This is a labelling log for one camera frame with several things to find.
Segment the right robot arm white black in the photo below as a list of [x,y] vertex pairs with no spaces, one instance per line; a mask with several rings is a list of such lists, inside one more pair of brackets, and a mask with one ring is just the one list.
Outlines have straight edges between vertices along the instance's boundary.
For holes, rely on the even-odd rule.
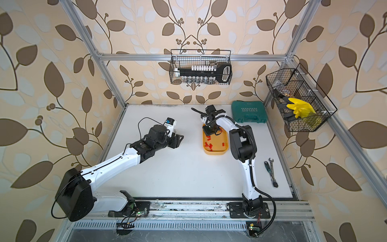
[[225,110],[217,110],[214,105],[207,106],[201,113],[203,131],[209,136],[221,130],[229,137],[229,148],[235,160],[239,161],[243,180],[242,211],[246,217],[255,218],[263,209],[262,191],[256,186],[255,157],[257,144],[252,128],[237,123]]

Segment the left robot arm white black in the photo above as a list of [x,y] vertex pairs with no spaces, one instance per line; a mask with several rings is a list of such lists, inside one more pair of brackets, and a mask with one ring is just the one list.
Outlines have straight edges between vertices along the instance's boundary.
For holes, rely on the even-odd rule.
[[131,216],[135,199],[125,190],[113,195],[102,195],[98,188],[123,171],[139,165],[166,147],[178,148],[184,139],[171,125],[155,125],[144,138],[127,144],[123,152],[93,167],[78,171],[68,170],[55,195],[55,204],[71,222],[89,213],[108,211],[114,216]]

